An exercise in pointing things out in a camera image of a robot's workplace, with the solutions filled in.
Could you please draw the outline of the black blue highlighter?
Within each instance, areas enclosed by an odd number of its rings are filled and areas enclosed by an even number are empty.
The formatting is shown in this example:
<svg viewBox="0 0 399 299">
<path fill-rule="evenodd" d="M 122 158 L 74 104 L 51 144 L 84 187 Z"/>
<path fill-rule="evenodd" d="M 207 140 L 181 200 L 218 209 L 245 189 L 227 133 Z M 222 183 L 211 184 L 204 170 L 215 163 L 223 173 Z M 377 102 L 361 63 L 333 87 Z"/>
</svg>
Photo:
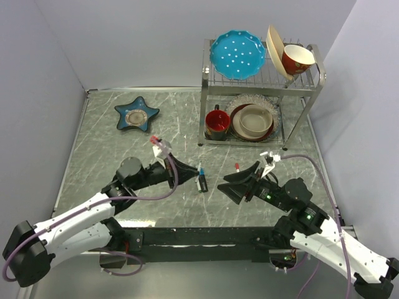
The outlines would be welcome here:
<svg viewBox="0 0 399 299">
<path fill-rule="evenodd" d="M 199 175 L 199 183 L 201 187 L 201 192 L 208 192 L 208 185 L 204 174 Z"/>
</svg>

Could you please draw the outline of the white pen green tip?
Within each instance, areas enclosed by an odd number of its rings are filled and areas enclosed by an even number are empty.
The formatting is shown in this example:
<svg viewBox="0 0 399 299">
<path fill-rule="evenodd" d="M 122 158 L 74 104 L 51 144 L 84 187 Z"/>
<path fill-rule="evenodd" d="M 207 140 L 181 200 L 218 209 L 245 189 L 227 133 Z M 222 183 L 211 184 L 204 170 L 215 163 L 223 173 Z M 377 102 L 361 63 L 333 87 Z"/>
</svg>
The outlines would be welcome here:
<svg viewBox="0 0 399 299">
<path fill-rule="evenodd" d="M 202 192 L 201 184 L 199 181 L 196 182 L 196 187 L 197 187 L 198 192 Z"/>
</svg>

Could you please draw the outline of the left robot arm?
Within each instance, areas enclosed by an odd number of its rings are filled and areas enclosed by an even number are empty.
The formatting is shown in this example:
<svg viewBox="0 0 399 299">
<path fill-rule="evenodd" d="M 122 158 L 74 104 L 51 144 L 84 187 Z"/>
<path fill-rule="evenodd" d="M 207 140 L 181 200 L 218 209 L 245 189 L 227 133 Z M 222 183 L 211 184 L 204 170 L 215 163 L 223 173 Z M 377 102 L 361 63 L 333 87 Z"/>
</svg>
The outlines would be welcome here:
<svg viewBox="0 0 399 299">
<path fill-rule="evenodd" d="M 174 192 L 198 175 L 196 167 L 172 154 L 146 168 L 138 158 L 123 160 L 112 181 L 86 202 L 47 221 L 35 225 L 23 221 L 15 226 L 2 253 L 3 279 L 29 287 L 82 252 L 126 255 L 132 245 L 115 216 L 139 200 L 135 191 L 167 182 Z"/>
</svg>

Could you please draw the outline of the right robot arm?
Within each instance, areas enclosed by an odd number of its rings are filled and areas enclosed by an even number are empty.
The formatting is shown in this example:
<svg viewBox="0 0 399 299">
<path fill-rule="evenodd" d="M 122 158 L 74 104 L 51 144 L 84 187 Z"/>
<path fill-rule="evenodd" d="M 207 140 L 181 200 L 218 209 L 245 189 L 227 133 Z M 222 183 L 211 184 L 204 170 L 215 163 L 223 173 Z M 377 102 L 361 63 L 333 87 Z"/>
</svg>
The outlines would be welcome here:
<svg viewBox="0 0 399 299">
<path fill-rule="evenodd" d="M 389 298 L 398 260 L 370 250 L 312 201 L 312 193 L 302 178 L 280 186 L 266 178 L 257 163 L 226 175 L 218 189 L 233 202 L 249 202 L 257 197 L 282 210 L 271 239 L 280 248 L 301 249 L 345 276 L 363 298 Z"/>
</svg>

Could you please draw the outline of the red and black mug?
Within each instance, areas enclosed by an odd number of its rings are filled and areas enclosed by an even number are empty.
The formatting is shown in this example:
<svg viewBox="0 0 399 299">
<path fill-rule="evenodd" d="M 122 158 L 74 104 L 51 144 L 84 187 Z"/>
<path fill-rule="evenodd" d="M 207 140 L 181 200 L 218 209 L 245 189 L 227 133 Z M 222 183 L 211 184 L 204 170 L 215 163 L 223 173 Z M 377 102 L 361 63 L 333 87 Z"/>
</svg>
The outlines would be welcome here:
<svg viewBox="0 0 399 299">
<path fill-rule="evenodd" d="M 205 117 L 206 135 L 210 140 L 224 141 L 230 127 L 230 116 L 215 105 Z"/>
</svg>

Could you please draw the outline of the red rimmed plate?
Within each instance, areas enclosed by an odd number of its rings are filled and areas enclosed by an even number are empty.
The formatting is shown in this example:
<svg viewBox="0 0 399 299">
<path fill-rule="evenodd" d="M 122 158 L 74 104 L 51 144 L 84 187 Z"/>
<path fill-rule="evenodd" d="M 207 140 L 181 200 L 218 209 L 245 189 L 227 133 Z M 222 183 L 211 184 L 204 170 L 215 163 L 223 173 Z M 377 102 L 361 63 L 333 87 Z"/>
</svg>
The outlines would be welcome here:
<svg viewBox="0 0 399 299">
<path fill-rule="evenodd" d="M 236 110 L 234 110 L 233 113 L 230 115 L 230 117 L 231 117 L 231 128 L 232 128 L 234 134 L 235 134 L 238 138 L 240 138 L 240 139 L 242 139 L 242 140 L 245 140 L 245 141 L 258 142 L 258 141 L 260 141 L 260 139 L 263 140 L 263 139 L 268 135 L 268 133 L 270 133 L 271 130 L 273 129 L 274 121 L 273 121 L 273 124 L 272 124 L 272 126 L 270 127 L 269 131 L 268 131 L 263 137 L 255 138 L 255 139 L 246 138 L 245 136 L 243 136 L 242 134 L 240 134 L 239 129 L 238 129 L 238 116 L 239 116 L 239 112 L 240 112 L 240 110 L 242 110 L 244 107 L 238 107 L 238 108 L 237 108 Z"/>
</svg>

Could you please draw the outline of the beige bowl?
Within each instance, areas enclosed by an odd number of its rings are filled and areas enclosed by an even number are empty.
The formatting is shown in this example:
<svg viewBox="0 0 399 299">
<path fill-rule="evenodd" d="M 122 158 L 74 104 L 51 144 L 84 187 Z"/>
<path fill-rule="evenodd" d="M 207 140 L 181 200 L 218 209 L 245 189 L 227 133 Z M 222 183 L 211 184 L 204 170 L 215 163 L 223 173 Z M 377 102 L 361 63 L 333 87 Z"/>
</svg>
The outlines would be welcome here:
<svg viewBox="0 0 399 299">
<path fill-rule="evenodd" d="M 259 105 L 248 105 L 239 112 L 238 129 L 246 138 L 263 137 L 273 124 L 269 110 Z"/>
</svg>

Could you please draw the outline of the blue star shaped dish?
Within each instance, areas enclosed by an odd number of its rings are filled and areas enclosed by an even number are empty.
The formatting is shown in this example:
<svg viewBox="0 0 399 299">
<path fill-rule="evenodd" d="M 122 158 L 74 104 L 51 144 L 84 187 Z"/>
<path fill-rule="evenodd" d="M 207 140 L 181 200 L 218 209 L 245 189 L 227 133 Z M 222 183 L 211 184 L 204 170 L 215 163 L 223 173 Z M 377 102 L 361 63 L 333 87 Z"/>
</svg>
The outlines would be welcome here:
<svg viewBox="0 0 399 299">
<path fill-rule="evenodd" d="M 142 96 L 129 104 L 117 105 L 114 109 L 119 114 L 117 130 L 120 131 L 138 129 L 147 132 L 151 119 L 160 112 L 159 108 L 149 107 Z"/>
</svg>

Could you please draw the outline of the black base bar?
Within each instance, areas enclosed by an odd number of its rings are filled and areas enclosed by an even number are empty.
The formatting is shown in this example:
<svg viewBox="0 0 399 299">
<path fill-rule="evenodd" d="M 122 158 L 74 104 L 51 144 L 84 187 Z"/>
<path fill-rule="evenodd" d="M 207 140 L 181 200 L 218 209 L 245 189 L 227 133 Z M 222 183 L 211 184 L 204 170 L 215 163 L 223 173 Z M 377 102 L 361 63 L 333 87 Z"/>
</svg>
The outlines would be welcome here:
<svg viewBox="0 0 399 299">
<path fill-rule="evenodd" d="M 143 263 L 249 260 L 288 269 L 298 257 L 272 227 L 124 227 L 105 248 Z"/>
</svg>

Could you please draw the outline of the metal dish rack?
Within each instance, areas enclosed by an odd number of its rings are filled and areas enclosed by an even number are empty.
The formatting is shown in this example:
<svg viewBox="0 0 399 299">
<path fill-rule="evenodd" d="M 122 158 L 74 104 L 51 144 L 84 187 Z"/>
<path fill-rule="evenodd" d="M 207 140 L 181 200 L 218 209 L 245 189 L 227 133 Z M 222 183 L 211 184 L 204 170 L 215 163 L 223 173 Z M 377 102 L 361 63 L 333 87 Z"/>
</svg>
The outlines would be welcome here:
<svg viewBox="0 0 399 299">
<path fill-rule="evenodd" d="M 310 122 L 310 109 L 322 91 L 327 78 L 324 60 L 318 46 L 309 44 L 306 47 L 314 55 L 315 65 L 292 80 L 288 80 L 278 73 L 269 54 L 266 54 L 266 62 L 258 74 L 246 80 L 233 80 L 217 73 L 215 66 L 211 63 L 210 53 L 213 42 L 213 39 L 206 39 L 203 47 L 198 146 L 266 146 L 269 148 L 281 148 L 284 151 L 293 148 L 294 138 L 299 133 L 301 126 L 305 122 Z M 240 94 L 262 95 L 275 100 L 281 118 L 285 117 L 285 111 L 282 109 L 282 101 L 285 97 L 299 98 L 303 109 L 291 131 L 287 129 L 284 120 L 281 120 L 280 130 L 277 133 L 272 133 L 264 141 L 244 141 L 234 137 L 232 134 L 228 135 L 224 141 L 207 139 L 205 136 L 205 118 L 209 102 L 214 102 L 221 108 L 230 107 L 231 105 L 227 100 Z"/>
</svg>

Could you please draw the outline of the blue polka dot plate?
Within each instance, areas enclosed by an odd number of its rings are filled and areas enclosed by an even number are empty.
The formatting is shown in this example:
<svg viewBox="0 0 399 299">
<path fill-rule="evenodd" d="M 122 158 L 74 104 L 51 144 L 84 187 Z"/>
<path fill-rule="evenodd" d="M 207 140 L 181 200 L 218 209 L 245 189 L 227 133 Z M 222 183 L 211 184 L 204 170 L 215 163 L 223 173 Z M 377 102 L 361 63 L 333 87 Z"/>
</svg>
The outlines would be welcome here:
<svg viewBox="0 0 399 299">
<path fill-rule="evenodd" d="M 227 79 L 246 80 L 258 74 L 265 64 L 266 48 L 254 34 L 231 30 L 212 43 L 209 59 Z"/>
</svg>

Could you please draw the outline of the red bowl white inside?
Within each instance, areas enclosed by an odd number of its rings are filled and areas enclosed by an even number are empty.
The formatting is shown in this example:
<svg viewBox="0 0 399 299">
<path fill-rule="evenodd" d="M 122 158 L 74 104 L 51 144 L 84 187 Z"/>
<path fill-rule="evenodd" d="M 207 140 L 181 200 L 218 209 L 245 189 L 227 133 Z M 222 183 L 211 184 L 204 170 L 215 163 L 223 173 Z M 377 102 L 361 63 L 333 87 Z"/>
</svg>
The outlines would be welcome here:
<svg viewBox="0 0 399 299">
<path fill-rule="evenodd" d="M 282 64 L 289 75 L 297 75 L 314 65 L 315 58 L 313 53 L 305 47 L 289 44 L 284 47 Z"/>
</svg>

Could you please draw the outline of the cream plate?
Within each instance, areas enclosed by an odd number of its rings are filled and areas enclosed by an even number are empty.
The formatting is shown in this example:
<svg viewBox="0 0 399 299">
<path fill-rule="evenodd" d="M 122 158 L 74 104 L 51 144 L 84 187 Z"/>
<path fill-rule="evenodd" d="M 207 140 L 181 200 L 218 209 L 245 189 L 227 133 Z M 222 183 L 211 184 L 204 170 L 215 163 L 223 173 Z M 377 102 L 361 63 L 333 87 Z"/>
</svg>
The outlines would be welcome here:
<svg viewBox="0 0 399 299">
<path fill-rule="evenodd" d="M 267 31 L 266 45 L 269 56 L 274 64 L 276 70 L 288 81 L 293 80 L 293 76 L 289 75 L 283 64 L 282 64 L 282 54 L 284 51 L 283 41 L 278 34 L 276 28 L 270 25 Z"/>
</svg>

